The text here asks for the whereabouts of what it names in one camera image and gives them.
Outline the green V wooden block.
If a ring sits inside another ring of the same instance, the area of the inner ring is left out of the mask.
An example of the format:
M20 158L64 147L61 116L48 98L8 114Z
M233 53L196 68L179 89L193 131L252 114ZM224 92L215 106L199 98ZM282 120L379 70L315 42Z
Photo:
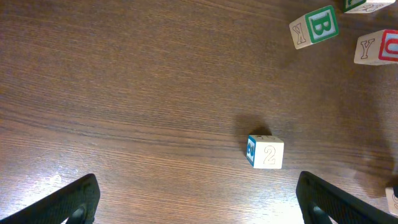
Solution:
M389 212L395 216L398 216L398 200L394 194L394 189L392 187L386 187L385 191Z

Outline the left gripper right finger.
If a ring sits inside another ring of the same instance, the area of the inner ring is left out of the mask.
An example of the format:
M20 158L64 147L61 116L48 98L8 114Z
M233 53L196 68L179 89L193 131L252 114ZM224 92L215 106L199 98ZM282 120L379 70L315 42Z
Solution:
M392 215L308 171L300 173L296 196L305 224L397 224Z

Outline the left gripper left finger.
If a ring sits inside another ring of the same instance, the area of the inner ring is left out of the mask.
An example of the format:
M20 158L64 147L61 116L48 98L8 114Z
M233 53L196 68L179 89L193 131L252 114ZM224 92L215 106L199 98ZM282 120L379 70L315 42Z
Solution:
M99 200L96 176L87 174L1 223L93 223Z

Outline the wooden block number 2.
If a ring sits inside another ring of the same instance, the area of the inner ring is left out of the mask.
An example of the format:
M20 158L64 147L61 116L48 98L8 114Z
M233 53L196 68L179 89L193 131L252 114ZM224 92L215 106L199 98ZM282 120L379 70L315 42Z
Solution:
M249 135L246 158L255 169L281 169L284 142L276 136Z

